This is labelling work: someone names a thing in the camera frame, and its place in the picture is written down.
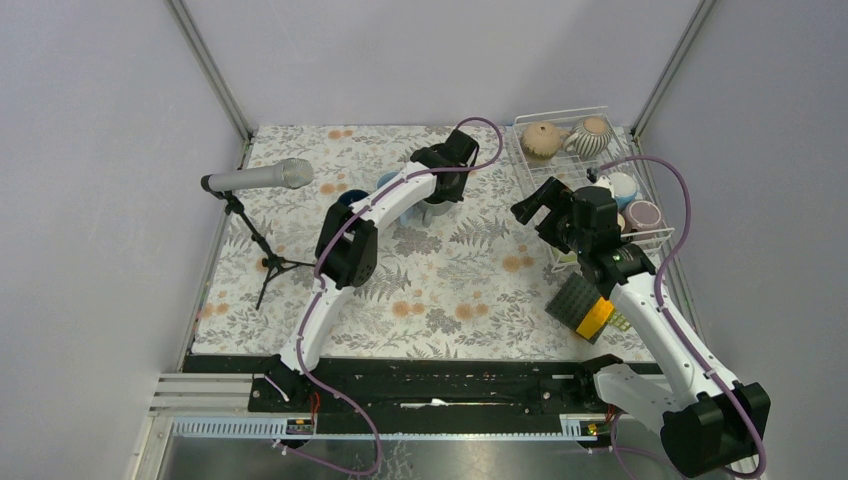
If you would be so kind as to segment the grey-green cup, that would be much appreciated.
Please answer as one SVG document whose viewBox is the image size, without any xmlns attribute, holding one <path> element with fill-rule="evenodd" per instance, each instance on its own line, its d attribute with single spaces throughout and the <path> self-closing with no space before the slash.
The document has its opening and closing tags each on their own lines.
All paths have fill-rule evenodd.
<svg viewBox="0 0 848 480">
<path fill-rule="evenodd" d="M 430 203 L 422 200 L 416 204 L 416 209 L 421 214 L 421 223 L 424 227 L 429 227 L 436 217 L 445 215 L 454 206 L 453 202 L 443 201 L 440 203 Z"/>
</svg>

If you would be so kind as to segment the white and blue cup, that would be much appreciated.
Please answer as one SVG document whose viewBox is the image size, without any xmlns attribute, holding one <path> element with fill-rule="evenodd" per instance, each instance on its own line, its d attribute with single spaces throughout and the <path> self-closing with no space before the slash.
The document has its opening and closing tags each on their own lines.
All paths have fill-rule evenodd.
<svg viewBox="0 0 848 480">
<path fill-rule="evenodd" d="M 630 203 L 639 198 L 639 185 L 632 176 L 622 172 L 612 172 L 604 175 L 609 176 L 614 184 L 612 198 L 615 200 L 619 211 L 624 211 Z"/>
</svg>

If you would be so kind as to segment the light blue cup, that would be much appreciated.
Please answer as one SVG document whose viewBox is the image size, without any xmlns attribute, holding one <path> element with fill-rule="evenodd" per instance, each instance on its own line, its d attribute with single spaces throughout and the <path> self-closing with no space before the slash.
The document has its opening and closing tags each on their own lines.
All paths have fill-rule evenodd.
<svg viewBox="0 0 848 480">
<path fill-rule="evenodd" d="M 413 217 L 416 205 L 430 192 L 429 182 L 423 176 L 408 179 L 408 172 L 385 175 L 383 183 L 371 201 L 370 219 L 379 230 L 393 223 L 407 225 Z"/>
</svg>

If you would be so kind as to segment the dark blue cup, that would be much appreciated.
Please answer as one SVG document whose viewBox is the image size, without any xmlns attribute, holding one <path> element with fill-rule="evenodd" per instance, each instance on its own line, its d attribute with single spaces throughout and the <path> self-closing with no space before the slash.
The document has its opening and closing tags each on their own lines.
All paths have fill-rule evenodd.
<svg viewBox="0 0 848 480">
<path fill-rule="evenodd" d="M 345 206 L 351 206 L 353 203 L 367 198 L 369 192 L 360 189 L 351 189 L 342 193 L 337 201 Z"/>
</svg>

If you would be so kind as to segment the silver microphone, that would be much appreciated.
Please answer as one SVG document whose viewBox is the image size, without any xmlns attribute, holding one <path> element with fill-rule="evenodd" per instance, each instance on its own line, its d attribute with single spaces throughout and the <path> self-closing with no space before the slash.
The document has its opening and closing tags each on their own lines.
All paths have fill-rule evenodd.
<svg viewBox="0 0 848 480">
<path fill-rule="evenodd" d="M 264 188 L 300 189 L 314 180 L 312 165 L 303 159 L 286 158 L 266 167 L 248 168 L 226 173 L 210 174 L 200 180 L 201 188 L 209 193 Z"/>
</svg>

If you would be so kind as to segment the black tripod mic stand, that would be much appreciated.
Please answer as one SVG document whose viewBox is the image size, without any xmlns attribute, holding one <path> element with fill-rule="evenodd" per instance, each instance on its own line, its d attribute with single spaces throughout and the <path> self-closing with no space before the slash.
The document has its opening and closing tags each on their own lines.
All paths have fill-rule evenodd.
<svg viewBox="0 0 848 480">
<path fill-rule="evenodd" d="M 272 280 L 291 270 L 300 267 L 314 267 L 315 264 L 288 260 L 284 256 L 275 253 L 266 237 L 256 228 L 250 217 L 247 215 L 244 204 L 232 191 L 218 193 L 217 197 L 226 202 L 225 213 L 227 215 L 235 214 L 242 220 L 250 232 L 251 241 L 255 243 L 264 254 L 261 264 L 266 268 L 266 275 L 255 303 L 255 309 L 259 310 L 264 300 L 267 288 Z"/>
</svg>

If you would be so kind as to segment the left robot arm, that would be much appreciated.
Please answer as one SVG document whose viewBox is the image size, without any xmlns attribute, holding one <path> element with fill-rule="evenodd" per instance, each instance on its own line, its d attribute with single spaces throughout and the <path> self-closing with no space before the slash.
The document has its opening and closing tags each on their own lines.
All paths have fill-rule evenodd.
<svg viewBox="0 0 848 480">
<path fill-rule="evenodd" d="M 282 408 L 296 411 L 309 401 L 305 375 L 317 366 L 323 339 L 341 307 L 375 272 L 380 232 L 421 202 L 452 206 L 462 201 L 478 153 L 479 143 L 455 129 L 444 142 L 413 152 L 406 166 L 372 194 L 330 207 L 316 246 L 312 296 L 279 352 L 281 365 L 265 373 L 272 398 Z"/>
</svg>

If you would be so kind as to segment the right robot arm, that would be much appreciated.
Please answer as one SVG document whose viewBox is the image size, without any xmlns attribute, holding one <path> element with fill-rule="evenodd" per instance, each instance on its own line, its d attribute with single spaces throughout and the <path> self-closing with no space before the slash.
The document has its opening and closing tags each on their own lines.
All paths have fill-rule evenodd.
<svg viewBox="0 0 848 480">
<path fill-rule="evenodd" d="M 758 464 L 748 475 L 759 477 L 767 465 L 769 395 L 758 383 L 741 383 L 681 320 L 652 261 L 623 240 L 611 191 L 571 190 L 550 177 L 510 211 L 527 224 L 541 208 L 548 212 L 535 228 L 538 236 L 576 253 L 583 278 L 623 313 L 667 382 L 660 387 L 611 361 L 575 382 L 577 405 L 589 412 L 621 408 L 659 435 L 672 465 L 688 478 L 749 457 Z"/>
</svg>

